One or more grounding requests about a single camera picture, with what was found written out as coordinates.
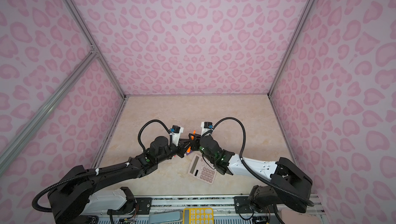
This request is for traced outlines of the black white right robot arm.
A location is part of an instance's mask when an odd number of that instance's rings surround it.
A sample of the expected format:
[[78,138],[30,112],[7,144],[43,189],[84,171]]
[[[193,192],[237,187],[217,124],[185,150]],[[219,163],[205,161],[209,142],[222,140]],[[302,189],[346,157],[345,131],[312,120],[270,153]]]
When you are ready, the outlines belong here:
[[278,161],[258,161],[245,158],[243,152],[246,135],[242,135],[239,154],[222,149],[211,135],[189,134],[190,148],[199,151],[204,161],[219,174],[252,177],[266,186],[252,188],[248,200],[255,211],[276,204],[284,204],[290,209],[305,213],[315,206],[310,200],[312,179],[291,160],[281,157]]

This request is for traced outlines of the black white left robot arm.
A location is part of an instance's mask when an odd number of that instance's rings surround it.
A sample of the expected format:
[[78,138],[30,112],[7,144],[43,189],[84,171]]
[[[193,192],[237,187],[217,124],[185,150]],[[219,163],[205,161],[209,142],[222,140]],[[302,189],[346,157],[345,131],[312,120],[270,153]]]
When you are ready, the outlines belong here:
[[57,224],[69,224],[93,203],[90,196],[117,183],[145,177],[157,170],[159,163],[172,159],[175,155],[183,158],[195,139],[182,139],[178,145],[169,144],[168,139],[159,136],[142,154],[129,158],[124,163],[85,169],[76,166],[48,193],[48,200]]

